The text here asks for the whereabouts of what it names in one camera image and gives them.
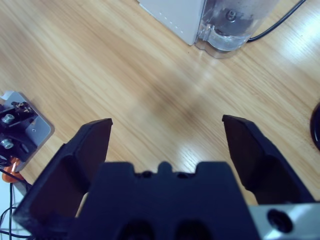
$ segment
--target clear plastic container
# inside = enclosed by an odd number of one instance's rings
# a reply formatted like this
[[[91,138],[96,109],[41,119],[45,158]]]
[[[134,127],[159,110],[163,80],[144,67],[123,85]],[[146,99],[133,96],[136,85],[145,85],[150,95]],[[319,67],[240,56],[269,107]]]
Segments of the clear plastic container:
[[[279,0],[206,0],[196,46],[213,57],[232,55],[262,24]]]

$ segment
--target screw hole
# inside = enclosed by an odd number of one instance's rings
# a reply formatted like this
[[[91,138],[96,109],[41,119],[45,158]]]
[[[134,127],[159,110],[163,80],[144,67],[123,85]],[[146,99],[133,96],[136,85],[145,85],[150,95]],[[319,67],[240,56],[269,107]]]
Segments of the screw hole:
[[[267,214],[267,218],[271,226],[282,233],[290,233],[294,228],[291,219],[283,211],[271,209]]]
[[[189,174],[185,173],[185,172],[178,172],[178,174],[176,175],[179,179],[188,179],[190,176]]]
[[[175,233],[175,240],[211,240],[208,228],[198,220],[185,220]]]
[[[142,173],[142,177],[145,179],[149,179],[149,178],[151,178],[152,174],[153,174],[152,171],[144,171]]]

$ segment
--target black round object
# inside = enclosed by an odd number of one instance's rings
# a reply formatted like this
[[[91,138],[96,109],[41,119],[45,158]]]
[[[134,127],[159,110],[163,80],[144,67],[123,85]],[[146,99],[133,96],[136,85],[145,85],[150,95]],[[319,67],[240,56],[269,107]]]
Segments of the black round object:
[[[272,209],[268,212],[267,218],[272,227],[283,233],[290,233],[294,229],[294,225],[289,216],[276,209]]]
[[[315,146],[320,150],[320,103],[313,110],[310,120],[310,133]]]

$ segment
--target wood grain surface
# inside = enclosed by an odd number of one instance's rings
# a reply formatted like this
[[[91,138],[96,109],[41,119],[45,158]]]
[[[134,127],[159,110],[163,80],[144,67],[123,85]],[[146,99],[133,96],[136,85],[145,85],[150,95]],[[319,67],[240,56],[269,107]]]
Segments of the wood grain surface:
[[[281,0],[259,31],[294,4]],[[107,161],[137,172],[162,161],[175,171],[201,161],[234,170],[228,114],[255,122],[319,200],[320,152],[309,133],[320,101],[319,11],[308,0],[268,36],[215,59],[135,0],[1,0],[0,92],[24,93],[55,127],[23,176],[32,183],[81,125],[102,118],[114,123]]]

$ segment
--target silver metal plate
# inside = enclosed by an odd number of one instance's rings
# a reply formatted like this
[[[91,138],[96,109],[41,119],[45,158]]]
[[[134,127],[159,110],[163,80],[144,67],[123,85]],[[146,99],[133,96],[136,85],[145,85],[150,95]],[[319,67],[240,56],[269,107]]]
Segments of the silver metal plate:
[[[262,240],[320,240],[320,203],[259,205],[249,207],[252,219]],[[268,212],[286,213],[293,229],[284,233],[268,220]]]
[[[6,92],[1,98],[5,100],[3,104],[5,108],[12,108],[12,102],[27,102],[38,115],[34,119],[33,123],[30,124],[25,130],[25,134],[37,146],[37,149],[35,151],[36,153],[39,150],[39,148],[54,133],[54,126],[35,108],[35,106],[22,93],[17,91],[9,91]],[[30,159],[34,156],[34,154],[26,162],[22,162],[21,164],[19,164],[19,166],[16,168],[16,172],[21,171],[25,167],[25,165],[30,161]]]

